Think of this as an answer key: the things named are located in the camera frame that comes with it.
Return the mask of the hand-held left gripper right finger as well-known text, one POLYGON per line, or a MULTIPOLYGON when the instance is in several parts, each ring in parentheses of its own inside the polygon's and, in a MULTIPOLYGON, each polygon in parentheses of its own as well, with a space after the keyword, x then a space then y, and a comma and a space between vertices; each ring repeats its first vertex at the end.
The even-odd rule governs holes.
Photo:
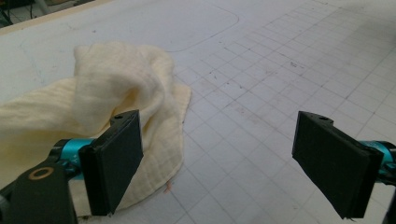
POLYGON ((300 111, 292 157, 341 218, 365 215, 374 185, 395 188, 386 218, 396 218, 396 146, 358 141, 333 126, 333 120, 300 111))

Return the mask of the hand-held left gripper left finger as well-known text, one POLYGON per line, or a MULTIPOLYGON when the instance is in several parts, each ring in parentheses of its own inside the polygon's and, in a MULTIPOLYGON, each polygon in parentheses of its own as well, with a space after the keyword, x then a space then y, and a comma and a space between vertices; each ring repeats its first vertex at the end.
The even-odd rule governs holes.
POLYGON ((71 164, 84 180, 91 214, 106 216, 116 211, 144 157, 137 110, 110 120, 97 138, 70 139, 61 160, 71 164))

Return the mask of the cream gauze cloth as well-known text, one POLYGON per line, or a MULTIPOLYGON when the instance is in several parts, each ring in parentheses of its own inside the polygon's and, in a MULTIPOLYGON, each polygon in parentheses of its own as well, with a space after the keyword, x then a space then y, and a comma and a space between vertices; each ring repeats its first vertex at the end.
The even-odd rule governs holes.
POLYGON ((75 48, 75 73, 0 105, 0 188, 39 164, 61 139, 97 137, 120 113, 138 110, 143 160, 120 208, 170 180, 184 160, 183 120, 191 89, 154 46, 107 42, 75 48))

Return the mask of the white grid mat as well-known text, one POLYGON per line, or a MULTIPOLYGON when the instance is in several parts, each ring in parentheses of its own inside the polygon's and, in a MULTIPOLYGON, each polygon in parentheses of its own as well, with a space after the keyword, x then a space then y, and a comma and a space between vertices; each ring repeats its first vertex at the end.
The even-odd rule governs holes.
POLYGON ((0 30, 0 102, 71 77, 73 50, 150 44, 191 87, 178 174, 142 203, 85 224, 381 224, 375 186, 342 219, 291 156, 299 111, 396 144, 396 0, 112 0, 0 30))

